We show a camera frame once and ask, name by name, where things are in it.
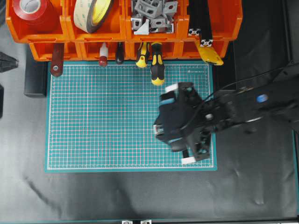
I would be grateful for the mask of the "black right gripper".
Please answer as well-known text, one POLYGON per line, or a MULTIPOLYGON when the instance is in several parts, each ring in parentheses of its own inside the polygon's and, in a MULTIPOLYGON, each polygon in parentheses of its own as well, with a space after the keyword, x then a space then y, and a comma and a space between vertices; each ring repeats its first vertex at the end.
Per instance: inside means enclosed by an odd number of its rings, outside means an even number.
POLYGON ((191 82, 179 82, 165 88, 160 95, 159 115, 153 124, 155 138, 171 151, 181 152, 182 164, 210 158, 212 134, 196 120, 197 109, 204 101, 191 82))

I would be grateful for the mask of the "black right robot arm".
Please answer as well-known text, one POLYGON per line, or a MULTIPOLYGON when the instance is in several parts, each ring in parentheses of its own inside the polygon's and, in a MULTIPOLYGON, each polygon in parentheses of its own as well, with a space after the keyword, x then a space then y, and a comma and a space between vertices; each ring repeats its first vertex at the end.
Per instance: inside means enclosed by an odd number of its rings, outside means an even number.
POLYGON ((213 133, 272 118, 291 129, 299 129, 298 68, 289 62, 268 84, 241 88, 202 99, 192 82, 179 82, 160 96, 159 115, 153 124, 156 139, 181 152, 182 163, 190 164, 210 157, 213 133))

